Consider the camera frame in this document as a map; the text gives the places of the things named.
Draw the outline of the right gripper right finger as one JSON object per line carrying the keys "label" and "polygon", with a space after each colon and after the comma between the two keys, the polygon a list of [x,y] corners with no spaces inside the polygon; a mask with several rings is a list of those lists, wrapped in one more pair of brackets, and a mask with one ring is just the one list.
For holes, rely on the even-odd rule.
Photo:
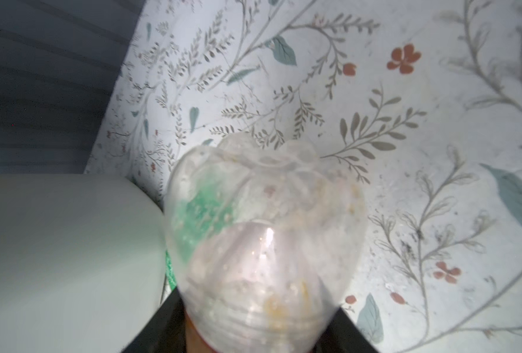
{"label": "right gripper right finger", "polygon": [[336,311],[317,340],[313,351],[314,353],[378,353],[341,308]]}

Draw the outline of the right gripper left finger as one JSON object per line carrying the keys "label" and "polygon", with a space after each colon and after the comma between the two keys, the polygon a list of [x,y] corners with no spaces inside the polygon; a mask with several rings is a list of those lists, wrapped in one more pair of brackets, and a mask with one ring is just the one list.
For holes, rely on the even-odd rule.
{"label": "right gripper left finger", "polygon": [[175,288],[122,353],[186,352],[185,306]]}

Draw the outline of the orange label clear bottle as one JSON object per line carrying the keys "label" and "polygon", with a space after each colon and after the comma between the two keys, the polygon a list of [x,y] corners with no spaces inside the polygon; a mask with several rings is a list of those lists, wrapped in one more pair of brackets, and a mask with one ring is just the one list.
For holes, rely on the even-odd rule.
{"label": "orange label clear bottle", "polygon": [[309,352],[357,269],[367,215],[356,177],[293,140],[244,133],[187,151],[163,201],[186,313],[216,352]]}

